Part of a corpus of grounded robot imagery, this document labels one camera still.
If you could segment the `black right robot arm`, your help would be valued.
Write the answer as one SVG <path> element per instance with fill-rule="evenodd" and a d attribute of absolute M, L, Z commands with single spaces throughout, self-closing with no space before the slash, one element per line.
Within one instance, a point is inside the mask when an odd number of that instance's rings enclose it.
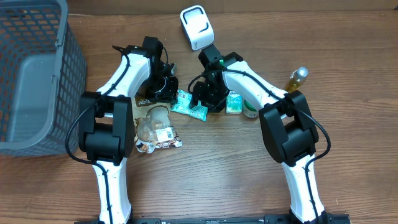
<path fill-rule="evenodd" d="M 188 89 L 191 105 L 201 104 L 211 113 L 226 106 L 231 91 L 241 95 L 259 113 L 264 145 L 282 165 L 290 192 L 290 213 L 297 223 L 324 223 L 325 209 L 318 196 L 313 163 L 315 145 L 323 128 L 313 119 L 304 95 L 287 93 L 257 75 L 236 52 L 221 55 L 214 45 L 201 50 L 203 73 Z"/>

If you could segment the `yellow oil bottle silver cap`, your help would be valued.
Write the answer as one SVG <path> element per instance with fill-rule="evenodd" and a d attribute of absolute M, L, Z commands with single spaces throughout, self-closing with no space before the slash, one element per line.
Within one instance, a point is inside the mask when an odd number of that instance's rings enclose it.
<path fill-rule="evenodd" d="M 286 83 L 284 90 L 288 93 L 292 93 L 297 90 L 300 86 L 302 86 L 308 77 L 308 69 L 306 67 L 300 67 L 295 70 L 288 82 Z"/>

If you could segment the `white labelled snack packet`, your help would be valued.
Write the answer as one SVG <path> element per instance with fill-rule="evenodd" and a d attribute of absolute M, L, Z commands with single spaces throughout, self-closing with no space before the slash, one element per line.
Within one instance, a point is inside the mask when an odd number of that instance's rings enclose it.
<path fill-rule="evenodd" d="M 156 130 L 139 128 L 137 131 L 136 148 L 139 152 L 151 154 L 156 149 L 182 146 L 182 140 L 172 126 Z"/>

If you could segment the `green white Kleenex tissue pack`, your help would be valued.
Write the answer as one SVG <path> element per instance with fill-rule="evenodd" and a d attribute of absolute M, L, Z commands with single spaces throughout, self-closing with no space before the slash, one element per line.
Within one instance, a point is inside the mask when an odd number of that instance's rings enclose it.
<path fill-rule="evenodd" d="M 226 114 L 241 114 L 243 98 L 237 92 L 230 90 L 226 97 Z"/>

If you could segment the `brown snack packet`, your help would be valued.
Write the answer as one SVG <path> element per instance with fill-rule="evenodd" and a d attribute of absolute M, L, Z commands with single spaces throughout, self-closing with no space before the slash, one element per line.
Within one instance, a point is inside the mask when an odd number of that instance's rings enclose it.
<path fill-rule="evenodd" d="M 170 103 L 154 102 L 140 94 L 137 94 L 132 102 L 137 139 L 157 144 L 159 142 L 159 133 L 161 140 L 168 141 L 169 139 L 164 134 L 164 129 L 171 127 L 171 121 L 169 120 Z"/>

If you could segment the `teal snack packet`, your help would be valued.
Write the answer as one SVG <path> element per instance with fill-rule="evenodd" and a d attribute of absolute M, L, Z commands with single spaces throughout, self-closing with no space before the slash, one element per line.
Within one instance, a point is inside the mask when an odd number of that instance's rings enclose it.
<path fill-rule="evenodd" d="M 177 103 L 173 104 L 170 109 L 173 112 L 189 115 L 205 122 L 208 108 L 202 106 L 201 101 L 193 106 L 190 106 L 191 102 L 192 94 L 183 90 L 177 90 Z"/>

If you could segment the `green lid white jar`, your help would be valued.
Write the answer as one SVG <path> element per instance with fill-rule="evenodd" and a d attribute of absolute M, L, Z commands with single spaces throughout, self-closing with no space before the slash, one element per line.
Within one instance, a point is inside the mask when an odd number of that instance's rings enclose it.
<path fill-rule="evenodd" d="M 246 100 L 243 100 L 242 111 L 248 118 L 257 118 L 259 116 L 258 111 Z"/>

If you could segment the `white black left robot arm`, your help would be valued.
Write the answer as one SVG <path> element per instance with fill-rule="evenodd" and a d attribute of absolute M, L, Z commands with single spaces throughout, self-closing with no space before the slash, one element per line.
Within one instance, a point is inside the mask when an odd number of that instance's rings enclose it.
<path fill-rule="evenodd" d="M 178 80 L 173 66 L 163 62 L 162 42 L 144 37 L 140 46 L 116 47 L 121 63 L 96 92 L 80 96 L 78 144 L 93 166 L 98 181 L 101 211 L 95 223 L 130 223 L 132 205 L 127 195 L 126 166 L 136 136 L 132 98 L 141 86 L 146 99 L 175 103 Z"/>

